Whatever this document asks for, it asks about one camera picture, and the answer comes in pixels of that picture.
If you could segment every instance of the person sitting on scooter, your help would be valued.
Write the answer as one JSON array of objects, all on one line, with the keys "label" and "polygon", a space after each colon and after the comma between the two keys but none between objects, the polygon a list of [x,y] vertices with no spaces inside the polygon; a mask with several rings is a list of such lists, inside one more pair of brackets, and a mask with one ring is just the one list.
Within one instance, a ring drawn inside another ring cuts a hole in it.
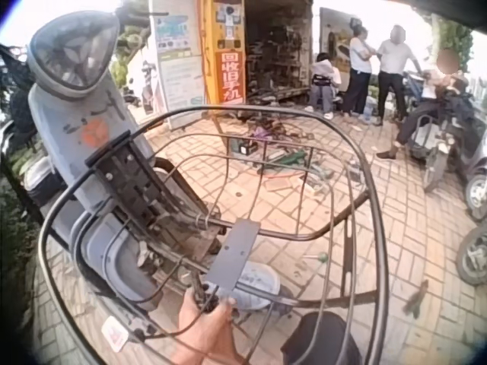
[{"label": "person sitting on scooter", "polygon": [[338,86],[342,83],[340,71],[333,67],[328,53],[319,53],[317,61],[311,66],[313,77],[311,78],[310,106],[307,111],[318,109],[318,100],[321,98],[324,117],[333,118],[333,99]]},{"label": "person sitting on scooter", "polygon": [[[450,49],[442,49],[438,53],[437,66],[438,72],[429,72],[430,76],[426,81],[425,89],[423,91],[423,97],[426,96],[426,98],[420,101],[418,107],[409,114],[406,121],[399,127],[399,133],[391,148],[388,151],[376,154],[377,158],[395,160],[397,151],[412,137],[417,128],[418,119],[422,116],[428,115],[432,116],[435,120],[438,120],[438,111],[441,107],[441,104],[438,101],[438,96],[443,94],[449,85],[453,91],[458,94],[465,89],[463,86],[465,80],[461,80],[459,75],[454,75],[454,73],[458,72],[460,67],[460,59],[454,51],[451,51]],[[427,122],[428,119],[422,119],[420,126],[423,126]]]}]

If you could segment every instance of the paved sidewalk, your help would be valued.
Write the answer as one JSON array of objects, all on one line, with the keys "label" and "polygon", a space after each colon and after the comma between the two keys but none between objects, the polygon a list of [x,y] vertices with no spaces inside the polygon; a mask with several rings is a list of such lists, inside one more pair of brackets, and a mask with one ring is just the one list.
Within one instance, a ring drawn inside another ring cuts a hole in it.
[{"label": "paved sidewalk", "polygon": [[[314,143],[333,152],[347,161],[352,151],[345,142],[330,132],[324,125],[313,120],[289,119],[293,125],[305,132],[313,132]],[[470,287],[457,276],[454,259],[463,237],[475,227],[465,212],[462,186],[453,174],[447,174],[439,187],[425,195],[422,186],[422,168],[404,152],[398,160],[384,162],[374,159],[374,151],[388,149],[396,127],[386,123],[384,127],[348,124],[335,119],[342,130],[348,132],[366,153],[371,163],[374,181],[380,199],[380,206],[387,235],[387,249],[390,269],[390,308],[382,363],[400,364],[457,364],[472,353],[487,333],[487,290],[485,287]],[[242,133],[240,122],[224,122],[226,132]],[[199,122],[186,129],[194,132],[215,133],[211,122]],[[168,138],[179,135],[158,135],[151,131],[151,143],[161,146]],[[218,138],[193,136],[180,139],[164,151],[164,156],[178,163],[196,153],[221,153],[224,151]],[[336,212],[348,204],[348,186],[342,167],[337,160],[327,158],[323,165],[335,170],[331,179],[334,187]],[[182,165],[184,176],[196,192],[206,201],[215,200],[224,179],[222,160],[201,158],[189,160]],[[249,167],[237,161],[231,162],[230,182],[221,196],[219,205],[226,220],[245,215],[252,202],[257,178]],[[354,196],[361,186],[354,184]],[[298,190],[290,188],[278,192],[267,192],[262,188],[257,199],[252,219],[261,221],[264,228],[294,230],[297,217]],[[306,195],[302,203],[300,232],[310,232],[322,227],[330,213],[329,198],[323,195]],[[357,292],[374,289],[375,248],[371,231],[371,215],[368,204],[357,211],[358,222],[358,287]],[[336,228],[333,237],[334,249],[331,265],[328,297],[338,295],[341,281],[343,252],[342,226]],[[254,246],[251,260],[271,265],[280,275],[282,283],[293,295],[300,298],[317,299],[323,286],[325,265],[302,260],[302,255],[327,251],[328,240],[320,238],[309,243],[293,243],[269,238],[259,238]],[[139,345],[127,344],[123,351],[114,354],[101,336],[100,327],[107,317],[97,300],[87,292],[82,279],[73,269],[65,253],[49,244],[50,264],[56,283],[72,315],[88,340],[95,346],[107,363],[158,363],[152,355]],[[428,293],[417,320],[405,316],[402,308],[407,298],[425,279],[428,279]],[[46,291],[43,279],[37,275],[34,321],[34,350],[45,363],[84,363],[79,350],[60,323],[53,303]],[[341,316],[346,309],[332,309]],[[300,316],[306,311],[296,309],[290,316],[272,317],[252,364],[281,363],[279,348],[292,333]],[[364,355],[374,305],[356,306],[352,334]],[[173,315],[165,316],[173,323]],[[252,314],[236,329],[237,348],[241,353],[248,350],[252,335],[263,320],[262,313]],[[161,353],[169,354],[173,346],[162,340],[150,343]]]}]

